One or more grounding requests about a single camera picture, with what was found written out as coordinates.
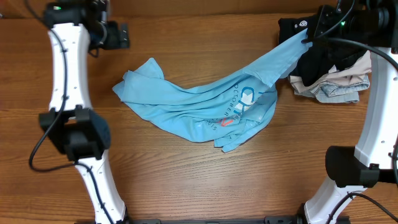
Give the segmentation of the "light blue printed t-shirt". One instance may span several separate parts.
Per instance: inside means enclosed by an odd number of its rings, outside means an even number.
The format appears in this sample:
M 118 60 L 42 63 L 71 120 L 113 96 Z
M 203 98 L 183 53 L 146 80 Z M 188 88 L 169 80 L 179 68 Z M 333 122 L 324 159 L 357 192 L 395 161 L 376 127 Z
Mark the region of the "light blue printed t-shirt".
M 285 78 L 311 47 L 303 30 L 242 69 L 213 83 L 185 89 L 167 81 L 154 58 L 127 71 L 113 91 L 143 120 L 191 142 L 236 149 L 264 129 Z

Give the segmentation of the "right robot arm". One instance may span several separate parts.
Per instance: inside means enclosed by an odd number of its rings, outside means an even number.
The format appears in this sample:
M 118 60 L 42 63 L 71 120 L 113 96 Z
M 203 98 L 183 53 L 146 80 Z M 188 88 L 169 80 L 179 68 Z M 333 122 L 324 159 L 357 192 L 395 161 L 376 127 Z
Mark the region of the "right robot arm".
M 305 42 L 371 53 L 371 90 L 355 146 L 331 146 L 327 177 L 302 207 L 298 223 L 349 223 L 340 213 L 378 182 L 397 183 L 397 1 L 338 1 L 322 6 Z

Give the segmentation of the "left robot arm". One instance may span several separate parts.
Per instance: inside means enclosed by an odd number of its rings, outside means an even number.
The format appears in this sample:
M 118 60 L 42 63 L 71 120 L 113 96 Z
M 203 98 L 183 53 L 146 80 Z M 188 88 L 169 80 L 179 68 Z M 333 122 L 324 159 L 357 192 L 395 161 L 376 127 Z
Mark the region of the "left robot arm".
M 109 163 L 111 135 L 92 107 L 87 56 L 99 49 L 129 48 L 126 25 L 108 20 L 109 1 L 56 1 L 47 4 L 42 23 L 52 47 L 53 88 L 49 110 L 39 116 L 44 138 L 81 175 L 93 204 L 94 223 L 129 223 Z

